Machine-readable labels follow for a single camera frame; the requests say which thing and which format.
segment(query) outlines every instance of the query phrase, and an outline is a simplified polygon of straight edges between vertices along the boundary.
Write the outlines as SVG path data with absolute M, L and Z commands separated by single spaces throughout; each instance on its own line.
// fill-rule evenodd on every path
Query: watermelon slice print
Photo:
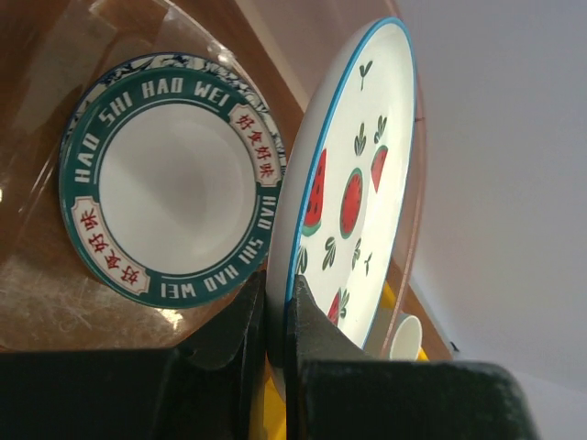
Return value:
M 327 173 L 327 151 L 322 150 L 316 175 L 312 183 L 312 192 L 308 200 L 308 206 L 305 209 L 304 225 L 302 234 L 306 237 L 313 235 L 319 228 L 322 218 L 322 206 L 324 202 L 324 178 Z
M 371 164 L 371 178 L 373 179 L 375 192 L 379 191 L 379 182 L 382 179 L 385 158 L 387 158 L 387 147 L 381 145 L 379 148 L 377 148 L 377 151 L 375 151 L 375 157 L 373 158 L 373 163 Z
M 337 294 L 334 296 L 334 300 L 332 300 L 332 305 L 330 306 L 330 310 L 328 311 L 328 319 L 334 325 L 338 325 L 338 316 L 340 315 L 340 289 L 338 289 Z
M 355 168 L 350 174 L 340 206 L 340 234 L 345 239 L 350 237 L 357 224 L 362 197 L 363 174 Z

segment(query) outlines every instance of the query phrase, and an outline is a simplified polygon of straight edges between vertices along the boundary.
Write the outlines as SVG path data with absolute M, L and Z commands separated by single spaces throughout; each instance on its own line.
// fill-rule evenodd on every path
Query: white plate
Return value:
M 64 136 L 72 242 L 96 277 L 139 303 L 213 301 L 269 248 L 281 141 L 253 108 L 260 98 L 222 70 L 186 54 L 128 61 L 84 97 Z
M 271 236 L 268 355 L 283 390 L 284 308 L 303 273 L 317 306 L 358 347 L 371 328 L 399 222 L 415 121 L 415 63 L 389 17 L 345 45 L 293 146 Z

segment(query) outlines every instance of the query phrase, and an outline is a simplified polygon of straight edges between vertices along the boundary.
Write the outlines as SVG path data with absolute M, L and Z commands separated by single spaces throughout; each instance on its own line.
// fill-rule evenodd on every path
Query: ceramic plate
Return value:
M 218 78 L 223 70 L 185 54 L 132 60 L 91 89 L 64 136 L 72 242 L 102 282 L 139 303 L 210 302 L 267 253 L 281 140 L 255 111 L 260 98 Z
M 357 346 L 371 328 L 404 197 L 415 65 L 397 18 L 359 31 L 316 91 L 295 140 L 271 238 L 269 356 L 282 364 L 295 273 Z

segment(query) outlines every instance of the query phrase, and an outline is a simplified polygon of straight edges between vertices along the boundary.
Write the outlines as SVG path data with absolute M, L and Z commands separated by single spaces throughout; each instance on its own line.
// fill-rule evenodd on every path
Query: yellow object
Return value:
M 393 309 L 395 306 L 395 295 L 387 282 L 383 286 L 380 306 L 386 309 Z M 422 348 L 420 348 L 418 360 L 428 360 L 428 357 Z M 265 382 L 265 409 L 263 416 L 263 424 L 265 426 L 265 431 L 267 432 L 267 440 L 285 440 L 285 403 L 275 389 L 273 379 L 269 379 Z
M 383 286 L 382 298 L 379 305 L 384 309 L 393 309 L 395 307 L 395 295 L 393 294 L 392 288 L 389 287 L 387 281 Z
M 265 383 L 263 417 L 267 440 L 285 440 L 285 403 L 275 389 L 271 378 Z

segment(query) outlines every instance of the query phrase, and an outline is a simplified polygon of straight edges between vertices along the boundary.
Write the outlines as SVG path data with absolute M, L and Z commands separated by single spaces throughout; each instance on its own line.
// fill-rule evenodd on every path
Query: small white bowl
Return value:
M 422 346 L 422 324 L 417 316 L 402 313 L 389 351 L 390 360 L 417 360 Z

